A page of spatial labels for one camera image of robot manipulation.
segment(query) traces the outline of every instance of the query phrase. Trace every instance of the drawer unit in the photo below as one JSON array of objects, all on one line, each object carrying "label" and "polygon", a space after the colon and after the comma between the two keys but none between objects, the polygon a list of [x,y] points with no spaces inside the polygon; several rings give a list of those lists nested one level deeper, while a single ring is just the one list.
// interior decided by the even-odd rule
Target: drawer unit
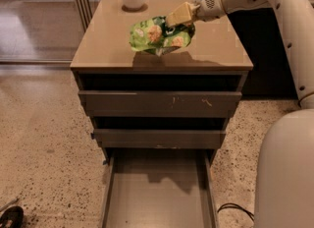
[{"label": "drawer unit", "polygon": [[101,0],[71,65],[108,163],[102,228],[218,227],[210,163],[252,64],[227,17],[195,23],[190,46],[161,57],[128,44],[132,24],[185,1],[130,13]]}]

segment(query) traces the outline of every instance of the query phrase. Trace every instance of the empty drawer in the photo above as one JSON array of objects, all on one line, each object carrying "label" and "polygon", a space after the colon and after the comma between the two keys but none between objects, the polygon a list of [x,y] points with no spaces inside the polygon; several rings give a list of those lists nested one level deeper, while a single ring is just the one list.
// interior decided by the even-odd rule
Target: empty drawer
[{"label": "empty drawer", "polygon": [[115,149],[100,227],[218,227],[204,150]]}]

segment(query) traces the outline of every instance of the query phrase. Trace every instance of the cable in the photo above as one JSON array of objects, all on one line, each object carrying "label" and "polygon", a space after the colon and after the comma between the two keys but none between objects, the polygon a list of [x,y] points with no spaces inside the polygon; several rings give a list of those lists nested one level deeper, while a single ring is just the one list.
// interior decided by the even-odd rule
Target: cable
[{"label": "cable", "polygon": [[232,202],[228,202],[228,203],[225,203],[225,204],[221,205],[219,207],[219,209],[217,210],[217,213],[219,213],[221,210],[226,209],[226,208],[239,209],[239,210],[245,212],[249,216],[249,218],[254,222],[254,214],[252,212],[250,212],[247,209],[241,207],[240,205],[232,203]]}]

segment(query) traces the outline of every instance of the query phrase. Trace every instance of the terrazzo floor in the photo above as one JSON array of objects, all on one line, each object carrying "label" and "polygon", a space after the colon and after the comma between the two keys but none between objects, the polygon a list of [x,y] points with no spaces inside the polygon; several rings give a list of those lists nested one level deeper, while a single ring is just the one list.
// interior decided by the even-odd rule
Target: terrazzo floor
[{"label": "terrazzo floor", "polygon": [[[0,206],[19,197],[24,227],[98,227],[106,187],[103,154],[68,69],[0,66]],[[254,210],[258,153],[269,127],[294,100],[243,100],[212,166],[216,205]],[[221,228],[252,227],[244,213],[219,213]]]}]

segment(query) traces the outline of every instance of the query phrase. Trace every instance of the chip bag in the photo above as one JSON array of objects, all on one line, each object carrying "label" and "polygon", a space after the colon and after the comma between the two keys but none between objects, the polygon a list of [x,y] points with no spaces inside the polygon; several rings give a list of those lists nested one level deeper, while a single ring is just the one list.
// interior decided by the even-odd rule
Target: chip bag
[{"label": "chip bag", "polygon": [[194,24],[168,28],[166,17],[155,17],[131,27],[130,45],[133,51],[161,56],[188,46],[194,34]]}]

